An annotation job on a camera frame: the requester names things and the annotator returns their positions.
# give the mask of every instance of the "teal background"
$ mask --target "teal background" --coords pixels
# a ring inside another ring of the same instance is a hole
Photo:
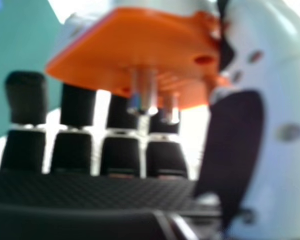
[[[0,10],[0,137],[10,125],[4,92],[11,71],[43,72],[60,23],[48,0],[3,0]],[[49,109],[59,106],[61,84],[49,79]]]

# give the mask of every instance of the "metal pin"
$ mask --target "metal pin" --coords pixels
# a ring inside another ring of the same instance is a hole
[[[164,111],[162,122],[168,125],[180,123],[179,98],[177,94],[170,93],[163,98]]]
[[[150,68],[131,70],[132,95],[128,113],[135,116],[154,116],[158,113],[156,71]]]

